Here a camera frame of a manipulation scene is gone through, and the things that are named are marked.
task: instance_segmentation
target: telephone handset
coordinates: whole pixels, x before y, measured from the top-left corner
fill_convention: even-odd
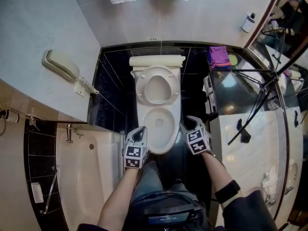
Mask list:
[[[42,64],[53,72],[61,75],[67,81],[79,81],[90,92],[99,94],[85,78],[79,76],[79,68],[63,53],[57,50],[46,50],[42,57]]]

